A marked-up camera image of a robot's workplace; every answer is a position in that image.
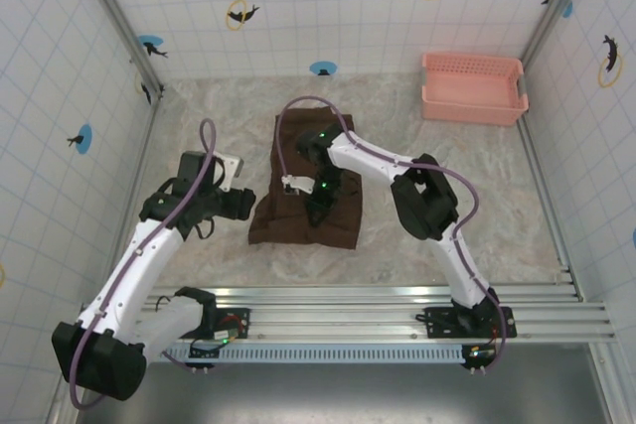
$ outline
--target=marble floor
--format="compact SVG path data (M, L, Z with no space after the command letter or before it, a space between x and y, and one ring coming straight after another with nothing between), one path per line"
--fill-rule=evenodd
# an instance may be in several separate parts
M201 150L199 122L218 129L217 149L244 159L235 180L257 200L266 194L274 115L290 99L316 94L351 113L363 138L401 154L433 155L477 188L481 208L464 236L482 273L494 283L552 282L559 271L541 203L516 127L424 121L418 74L225 78L175 81L160 106L139 204L176 175L181 153ZM303 107L316 104L305 102ZM460 214L469 193L450 180ZM249 221L216 219L212 237L191 234L158 285L426 285L444 277L425 242L399 225L389 190L364 183L357 250L320 245L247 244Z

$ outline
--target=brown cloth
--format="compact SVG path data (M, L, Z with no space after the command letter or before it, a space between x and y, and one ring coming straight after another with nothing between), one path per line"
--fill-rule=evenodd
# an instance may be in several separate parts
M344 117L347 126L353 131L351 115L345 114ZM329 107L288 109L285 112L280 125L280 142L288 174L314 178L317 168L296 152L296 141L306 131L318 133L336 122L338 117ZM256 206L247 236L248 243L320 243L330 247L356 248L362 220L360 175L351 171L343 173L342 193L338 202L320 225L312 227L305 209L307 195L301 193L292 196L283 192L280 181L282 168L276 153L275 138L271 146L270 161L269 194Z

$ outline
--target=blue circle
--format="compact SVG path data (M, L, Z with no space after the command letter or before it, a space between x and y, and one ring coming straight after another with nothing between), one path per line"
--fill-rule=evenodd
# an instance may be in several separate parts
M309 67L309 71L319 76L328 76L334 74L338 70L338 66L333 62L316 62Z
M88 123L79 129L78 136L83 136L83 139L76 143L76 149L80 154L86 154L92 142L92 128Z
M152 44L155 47L159 47L161 44L163 44L163 39L157 37L156 35L140 35L139 37L137 37L137 39L139 39L139 43L141 45Z

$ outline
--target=white tiled wall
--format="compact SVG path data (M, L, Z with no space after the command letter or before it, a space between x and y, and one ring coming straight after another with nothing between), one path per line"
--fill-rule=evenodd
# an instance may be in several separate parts
M431 50L517 57L546 10L545 0L245 0L259 10L234 32L234 1L119 0L136 32L164 40L169 58L151 61L166 79L310 74L316 61L418 71Z
M150 112L128 60L96 0L0 0L0 422L43 422L104 273Z
M575 276L607 303L636 381L636 0L573 1L528 71L529 118ZM605 35L623 65L602 88Z

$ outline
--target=pink plastic basket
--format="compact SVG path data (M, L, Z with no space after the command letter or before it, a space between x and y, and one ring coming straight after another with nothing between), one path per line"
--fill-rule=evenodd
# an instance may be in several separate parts
M424 119L510 126L528 110L524 68L504 57L425 54L421 97Z

